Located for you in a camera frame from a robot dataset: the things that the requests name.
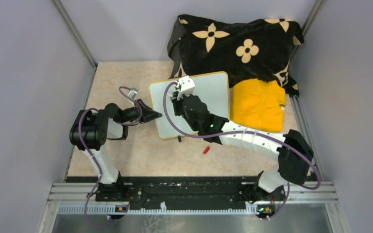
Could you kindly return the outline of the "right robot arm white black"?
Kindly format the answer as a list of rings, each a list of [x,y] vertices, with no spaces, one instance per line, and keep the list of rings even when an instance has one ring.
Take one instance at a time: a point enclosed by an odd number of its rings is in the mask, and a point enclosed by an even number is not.
[[[196,132],[193,138],[255,151],[270,157],[276,164],[258,175],[254,194],[267,200],[273,191],[286,184],[304,185],[313,165],[314,152],[302,134],[290,129],[287,133],[270,133],[239,125],[209,112],[198,96],[170,95],[174,114],[182,117]]]

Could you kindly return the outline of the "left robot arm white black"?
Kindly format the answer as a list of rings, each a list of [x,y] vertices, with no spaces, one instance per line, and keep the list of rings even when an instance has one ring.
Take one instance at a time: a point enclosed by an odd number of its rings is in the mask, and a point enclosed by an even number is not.
[[[162,117],[162,114],[137,99],[133,107],[121,109],[115,103],[103,109],[81,110],[69,132],[69,140],[91,161],[98,179],[88,194],[96,201],[127,201],[128,189],[122,175],[113,165],[106,148],[107,140],[126,140],[131,126],[147,123]]]

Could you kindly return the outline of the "red marker cap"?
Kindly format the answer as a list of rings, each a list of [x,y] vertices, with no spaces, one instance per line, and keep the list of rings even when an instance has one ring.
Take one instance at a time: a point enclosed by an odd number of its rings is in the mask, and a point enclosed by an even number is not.
[[[203,154],[207,154],[209,150],[210,150],[210,147],[209,146],[206,147],[205,150],[203,151]]]

